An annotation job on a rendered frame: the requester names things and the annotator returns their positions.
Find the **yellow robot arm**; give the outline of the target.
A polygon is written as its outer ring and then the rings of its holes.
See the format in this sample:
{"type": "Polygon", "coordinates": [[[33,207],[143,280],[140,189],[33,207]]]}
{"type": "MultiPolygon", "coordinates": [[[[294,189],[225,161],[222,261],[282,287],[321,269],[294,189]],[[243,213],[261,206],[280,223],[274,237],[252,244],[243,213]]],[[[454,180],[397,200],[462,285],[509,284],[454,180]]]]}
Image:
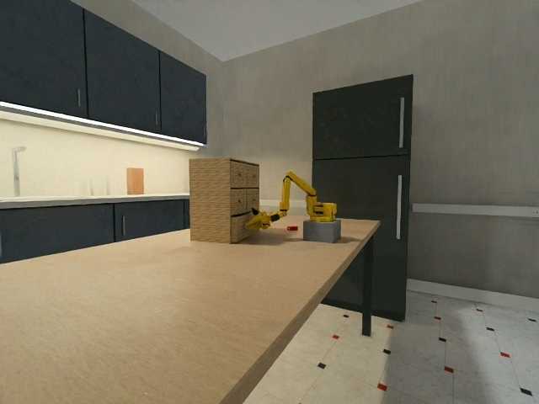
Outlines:
{"type": "Polygon", "coordinates": [[[288,175],[285,175],[286,177],[283,179],[283,184],[282,184],[282,198],[280,202],[281,206],[279,207],[280,210],[276,212],[270,212],[270,214],[268,215],[271,223],[278,221],[280,220],[280,218],[285,217],[287,215],[287,211],[289,210],[289,207],[290,207],[289,198],[290,198],[290,190],[291,190],[291,181],[307,193],[307,196],[306,196],[307,214],[310,215],[310,221],[330,222],[330,221],[335,220],[335,215],[333,215],[333,204],[317,202],[317,196],[315,196],[316,194],[315,189],[313,189],[310,185],[308,185],[302,179],[297,177],[292,171],[288,171],[287,173],[288,175]],[[285,188],[285,192],[284,192],[284,188],[285,188]],[[303,188],[305,188],[306,190],[303,188]],[[314,206],[315,213],[313,213],[313,206],[314,206]],[[331,218],[331,215],[332,215],[332,218],[331,218]]]}

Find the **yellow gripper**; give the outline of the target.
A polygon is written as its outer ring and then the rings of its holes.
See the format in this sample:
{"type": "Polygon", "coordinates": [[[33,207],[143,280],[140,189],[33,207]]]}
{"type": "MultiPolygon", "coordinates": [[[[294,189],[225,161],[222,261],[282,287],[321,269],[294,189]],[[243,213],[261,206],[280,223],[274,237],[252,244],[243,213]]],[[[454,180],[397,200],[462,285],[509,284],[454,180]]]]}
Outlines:
{"type": "Polygon", "coordinates": [[[253,219],[251,219],[249,222],[245,224],[245,226],[249,226],[255,222],[258,222],[257,224],[250,226],[249,230],[255,230],[262,228],[262,230],[268,229],[270,225],[270,218],[268,217],[266,211],[259,212],[258,209],[252,207],[252,212],[255,215],[253,219]],[[261,222],[261,223],[260,223],[261,222]]]}

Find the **wooden drawer front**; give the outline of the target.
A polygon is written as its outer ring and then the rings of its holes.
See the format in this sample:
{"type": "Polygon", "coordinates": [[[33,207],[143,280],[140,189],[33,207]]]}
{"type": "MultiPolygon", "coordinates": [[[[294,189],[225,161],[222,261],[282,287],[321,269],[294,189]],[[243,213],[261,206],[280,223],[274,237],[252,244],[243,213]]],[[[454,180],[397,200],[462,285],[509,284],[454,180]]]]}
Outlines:
{"type": "Polygon", "coordinates": [[[250,236],[249,226],[245,226],[250,221],[250,214],[231,215],[231,242],[239,242],[250,236]]]}
{"type": "MultiPolygon", "coordinates": [[[[253,218],[255,217],[255,215],[253,214],[252,211],[247,212],[247,214],[250,214],[250,220],[253,219],[253,218]]],[[[253,226],[253,225],[257,224],[257,223],[258,223],[258,222],[255,222],[255,223],[251,224],[250,226],[253,226]]],[[[257,230],[258,230],[258,229],[250,230],[250,234],[253,233],[253,232],[255,232],[255,231],[257,231],[257,230]]]]}
{"type": "Polygon", "coordinates": [[[259,208],[259,189],[247,189],[247,210],[259,208]]]}
{"type": "Polygon", "coordinates": [[[230,161],[231,186],[246,186],[246,164],[230,161]]]}
{"type": "Polygon", "coordinates": [[[247,186],[259,186],[259,167],[247,164],[247,186]]]}
{"type": "Polygon", "coordinates": [[[231,214],[246,211],[246,189],[231,189],[231,214]]]}

